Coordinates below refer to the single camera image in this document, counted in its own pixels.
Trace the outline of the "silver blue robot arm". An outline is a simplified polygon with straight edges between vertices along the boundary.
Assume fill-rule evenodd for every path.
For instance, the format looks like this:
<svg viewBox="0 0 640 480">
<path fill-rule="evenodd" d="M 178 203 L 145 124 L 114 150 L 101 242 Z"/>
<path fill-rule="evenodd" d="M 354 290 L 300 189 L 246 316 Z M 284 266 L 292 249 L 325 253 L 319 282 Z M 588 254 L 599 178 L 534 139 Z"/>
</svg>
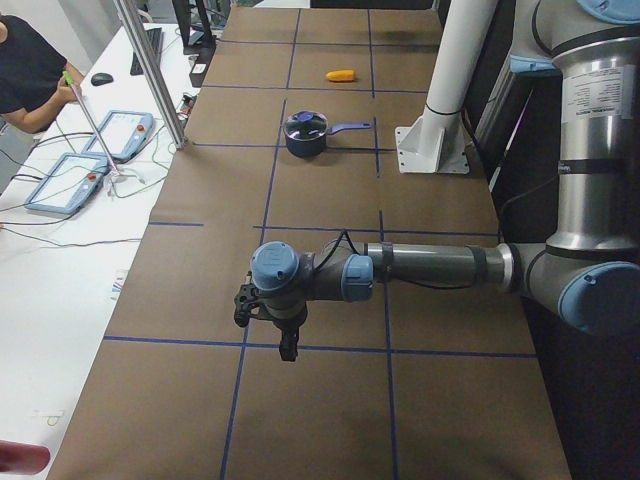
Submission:
<svg viewBox="0 0 640 480">
<path fill-rule="evenodd" d="M 355 243 L 341 233 L 320 253 L 272 241 L 252 255 L 234 320 L 273 323 L 280 356 L 298 354 L 313 300 L 358 302 L 375 282 L 435 290 L 495 284 L 529 297 L 594 336 L 639 321 L 639 245 L 623 215 L 639 125 L 639 5 L 519 1 L 511 69 L 562 77 L 556 231 L 542 243 L 493 248 Z"/>
</svg>

